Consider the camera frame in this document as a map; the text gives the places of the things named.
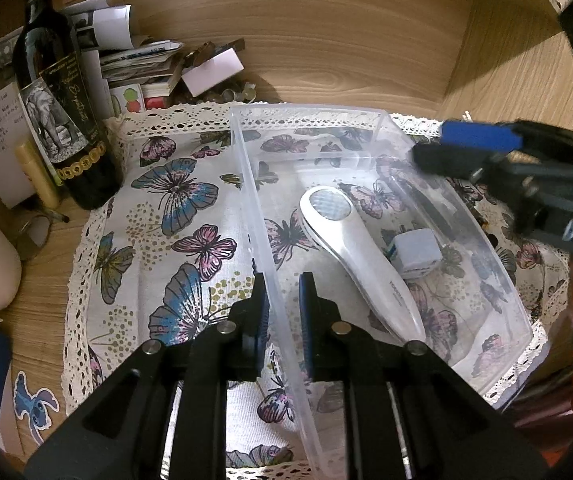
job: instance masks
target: butterfly print tablecloth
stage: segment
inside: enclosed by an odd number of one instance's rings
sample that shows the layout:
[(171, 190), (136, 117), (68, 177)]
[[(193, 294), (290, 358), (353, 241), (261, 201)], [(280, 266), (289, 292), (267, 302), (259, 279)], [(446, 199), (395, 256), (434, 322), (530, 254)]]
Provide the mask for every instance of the butterfly print tablecloth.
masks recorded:
[[(439, 124), (405, 116), (394, 119), (412, 134), (435, 136)], [(230, 305), (248, 297), (252, 289), (253, 262), (240, 209), (240, 180), (230, 148), (228, 105), (128, 114), (121, 123), (114, 121), (112, 130), (112, 142), (123, 162), (124, 186), (102, 209), (92, 213), (75, 255), (62, 375), (67, 413), (142, 342), (155, 337), (175, 344), (193, 338), (225, 317)], [(266, 151), (298, 153), (307, 149), (306, 140), (290, 134), (267, 142)], [(319, 151), (350, 149), (352, 142), (359, 142), (359, 138), (338, 136)], [(337, 167), (334, 158), (320, 163)], [(256, 186), (270, 189), (276, 174), (270, 164), (260, 165), (259, 170)], [(555, 298), (566, 286), (564, 264), (553, 251), (503, 237), (503, 232), (508, 233), (509, 218), (502, 216), (506, 213), (496, 212), (499, 210), (494, 205), (486, 209), (489, 203), (485, 202), (484, 189), (457, 185), (466, 200), (477, 206), (484, 204), (483, 214), (495, 222), (494, 232), (501, 239), (497, 247), (500, 258), (515, 276), (534, 327), (541, 325), (541, 318), (550, 316), (550, 310), (555, 314), (560, 310), (562, 302), (556, 303)], [(351, 184), (345, 187), (373, 218), (382, 210), (400, 208), (379, 182), (364, 189)], [(301, 234), (294, 212), (266, 219), (266, 226), (277, 266), (297, 260), (299, 251), (317, 250)], [(394, 234), (384, 230), (383, 243)], [(455, 277), (462, 270), (460, 264), (456, 253), (447, 254), (442, 263), (444, 271)], [(426, 292), (420, 287), (411, 291), (422, 309)], [(434, 348), (443, 345), (448, 352), (451, 320), (438, 317), (429, 321), (436, 327), (431, 332), (436, 339)], [(369, 321), (377, 326), (375, 317)], [(544, 330), (537, 329), (527, 349), (531, 352), (525, 357), (527, 367), (544, 337)], [(493, 359), (501, 347), (493, 338), (485, 341), (479, 366), (484, 367), (485, 360)], [(275, 468), (280, 463), (306, 459), (277, 350), (269, 344), (261, 379), (230, 384), (228, 394), (227, 465), (265, 466), (266, 478), (279, 478), (273, 476), (277, 469), (272, 473), (266, 466)], [(504, 381), (512, 382), (508, 377)], [(497, 396), (503, 387), (492, 391)], [(341, 390), (334, 384), (325, 386), (311, 399), (311, 407), (317, 413), (336, 413), (342, 407)], [(239, 478), (255, 478), (244, 476), (240, 470), (237, 474)]]

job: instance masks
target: wine bottle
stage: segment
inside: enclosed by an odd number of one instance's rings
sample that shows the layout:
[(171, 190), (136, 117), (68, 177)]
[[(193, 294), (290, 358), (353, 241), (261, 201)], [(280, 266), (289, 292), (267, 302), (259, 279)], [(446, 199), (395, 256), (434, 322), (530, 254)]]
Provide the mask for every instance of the wine bottle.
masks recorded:
[(78, 205), (95, 209), (118, 191), (121, 175), (90, 108), (75, 41), (51, 0), (26, 0), (13, 68), (36, 141)]

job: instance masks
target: wine bottle label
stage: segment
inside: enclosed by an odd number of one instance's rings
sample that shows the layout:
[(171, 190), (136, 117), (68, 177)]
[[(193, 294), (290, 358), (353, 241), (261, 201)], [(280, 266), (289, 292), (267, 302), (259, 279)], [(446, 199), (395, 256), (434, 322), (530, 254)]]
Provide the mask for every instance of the wine bottle label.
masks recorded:
[(40, 72), (20, 91), (26, 113), (49, 160), (72, 157), (99, 136), (75, 53)]

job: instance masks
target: blue cartoon sticker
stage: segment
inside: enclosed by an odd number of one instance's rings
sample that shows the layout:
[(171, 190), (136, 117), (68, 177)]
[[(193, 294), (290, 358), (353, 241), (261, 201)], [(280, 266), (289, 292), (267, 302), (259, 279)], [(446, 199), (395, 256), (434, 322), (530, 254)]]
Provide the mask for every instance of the blue cartoon sticker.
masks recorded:
[(28, 430), (33, 440), (38, 445), (42, 444), (44, 439), (39, 432), (51, 427), (51, 417), (47, 407), (54, 412), (60, 411), (60, 404), (53, 392), (48, 388), (40, 388), (35, 395), (31, 395), (26, 386), (26, 374), (20, 370), (13, 389), (13, 406), (19, 420), (24, 419), (24, 415), (28, 415)]

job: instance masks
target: wooden desk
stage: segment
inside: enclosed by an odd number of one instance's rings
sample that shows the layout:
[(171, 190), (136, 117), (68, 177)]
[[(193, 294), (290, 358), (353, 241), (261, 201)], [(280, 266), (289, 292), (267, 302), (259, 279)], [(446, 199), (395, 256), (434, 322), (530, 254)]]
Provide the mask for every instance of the wooden desk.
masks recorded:
[[(552, 0), (113, 0), (130, 3), (142, 32), (189, 47), (243, 36), (246, 76), (261, 98), (385, 108), (418, 116), (548, 121), (573, 128), (573, 56)], [(23, 0), (0, 0), (0, 37), (22, 24)], [(54, 0), (61, 6), (61, 0)], [(71, 200), (26, 264), (0, 313), (14, 377), (63, 402), (62, 338), (73, 252), (87, 213)], [(13, 215), (0, 202), (0, 226)], [(64, 418), (64, 406), (52, 416)], [(36, 444), (19, 422), (26, 455)]]

